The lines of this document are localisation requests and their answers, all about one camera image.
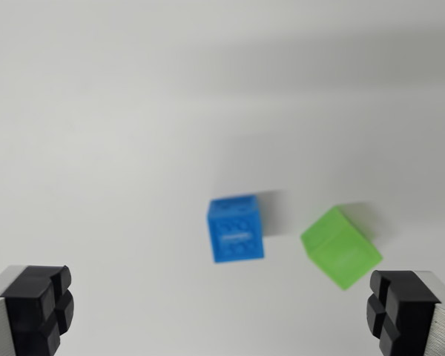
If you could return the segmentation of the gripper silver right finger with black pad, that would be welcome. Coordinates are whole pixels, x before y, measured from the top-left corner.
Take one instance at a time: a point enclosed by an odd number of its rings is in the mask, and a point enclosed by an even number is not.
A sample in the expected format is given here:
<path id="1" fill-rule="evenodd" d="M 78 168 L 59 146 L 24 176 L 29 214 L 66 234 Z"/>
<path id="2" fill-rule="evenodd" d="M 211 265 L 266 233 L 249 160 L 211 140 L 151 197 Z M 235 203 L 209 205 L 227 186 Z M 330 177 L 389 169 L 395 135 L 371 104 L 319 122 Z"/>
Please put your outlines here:
<path id="1" fill-rule="evenodd" d="M 370 332 L 386 356 L 445 356 L 445 285 L 430 271 L 379 271 L 366 304 Z"/>

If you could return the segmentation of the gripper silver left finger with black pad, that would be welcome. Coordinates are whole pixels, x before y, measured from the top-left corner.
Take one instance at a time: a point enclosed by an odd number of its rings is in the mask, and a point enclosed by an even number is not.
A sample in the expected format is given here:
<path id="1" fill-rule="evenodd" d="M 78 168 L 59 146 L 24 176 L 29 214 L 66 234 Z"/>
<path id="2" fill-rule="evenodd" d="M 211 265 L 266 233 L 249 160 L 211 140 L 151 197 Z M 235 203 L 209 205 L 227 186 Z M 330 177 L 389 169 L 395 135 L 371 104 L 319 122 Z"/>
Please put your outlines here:
<path id="1" fill-rule="evenodd" d="M 0 355 L 55 355 L 74 314 L 67 266 L 8 266 L 0 274 Z"/>

